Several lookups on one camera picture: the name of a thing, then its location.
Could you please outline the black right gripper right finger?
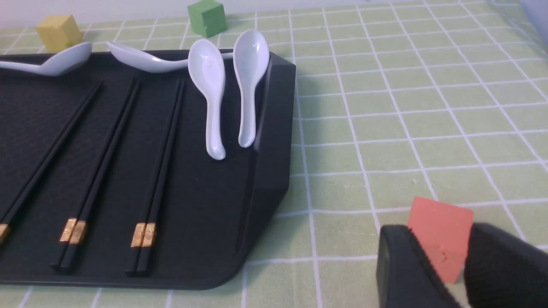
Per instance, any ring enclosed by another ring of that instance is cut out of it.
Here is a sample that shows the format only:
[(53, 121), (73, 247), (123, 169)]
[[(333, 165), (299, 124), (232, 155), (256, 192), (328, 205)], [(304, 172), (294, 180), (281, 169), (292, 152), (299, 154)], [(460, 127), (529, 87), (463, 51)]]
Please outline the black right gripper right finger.
[(488, 223), (474, 223), (464, 282), (472, 308), (545, 308), (548, 256)]

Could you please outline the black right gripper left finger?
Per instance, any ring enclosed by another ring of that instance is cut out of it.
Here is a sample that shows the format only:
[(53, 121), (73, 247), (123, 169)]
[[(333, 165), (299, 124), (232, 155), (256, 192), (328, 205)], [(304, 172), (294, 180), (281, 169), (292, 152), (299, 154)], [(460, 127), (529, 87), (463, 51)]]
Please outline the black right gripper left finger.
[(376, 286), (380, 308), (460, 308), (405, 225), (380, 229)]

